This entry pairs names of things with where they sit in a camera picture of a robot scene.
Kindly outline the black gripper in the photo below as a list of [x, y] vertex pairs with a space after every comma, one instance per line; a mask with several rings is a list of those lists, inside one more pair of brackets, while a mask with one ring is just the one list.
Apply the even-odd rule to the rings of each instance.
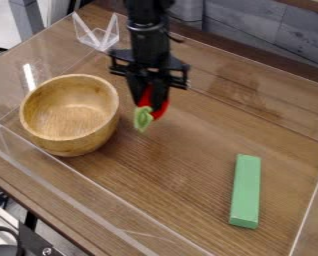
[[[132, 48], [113, 49], [112, 72], [126, 76], [129, 89], [137, 106], [145, 105], [148, 80], [161, 75], [173, 87], [186, 89], [190, 66], [172, 55], [169, 23], [154, 25], [128, 23]], [[169, 104], [170, 86], [164, 79], [153, 81], [152, 106], [156, 112]]]

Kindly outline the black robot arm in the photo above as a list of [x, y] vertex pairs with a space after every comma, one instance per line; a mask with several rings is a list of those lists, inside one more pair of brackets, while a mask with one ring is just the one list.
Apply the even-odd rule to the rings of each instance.
[[125, 76], [134, 99], [156, 112], [169, 103], [170, 88], [188, 88], [190, 65], [172, 53], [169, 9], [176, 0], [124, 0], [132, 47], [113, 49], [110, 72]]

